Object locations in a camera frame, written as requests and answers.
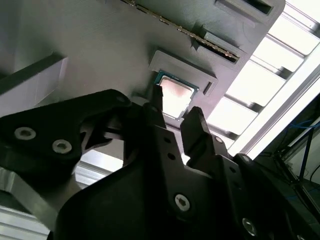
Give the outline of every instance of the screw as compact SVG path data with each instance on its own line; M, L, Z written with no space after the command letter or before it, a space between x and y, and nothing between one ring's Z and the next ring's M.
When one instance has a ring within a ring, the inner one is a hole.
M67 154L72 150L72 145L67 140L59 139L52 143L52 149L57 154Z
M222 141L222 139L220 137L218 137L218 136L215 136L214 139L217 140L221 144L224 143L224 141Z
M36 137L36 132L30 127L19 127L14 131L14 135L19 140L31 140Z
M254 224L247 218L242 219L244 229L253 237L257 236L257 230Z
M186 212L190 209L190 202L185 196L177 194L174 198L174 201L182 212Z

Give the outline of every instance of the cable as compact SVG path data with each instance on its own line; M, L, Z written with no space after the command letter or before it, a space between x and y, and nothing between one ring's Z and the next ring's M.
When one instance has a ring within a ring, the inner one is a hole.
M313 126L300 126L299 124L298 125L290 124L290 125L293 128L297 128L297 129L314 129L314 128L320 127L320 122Z
M320 168L320 164L315 168L315 170L313 170L312 174L310 175L310 184L313 185L314 183L312 182L312 177L314 176L314 174L316 173L316 171Z

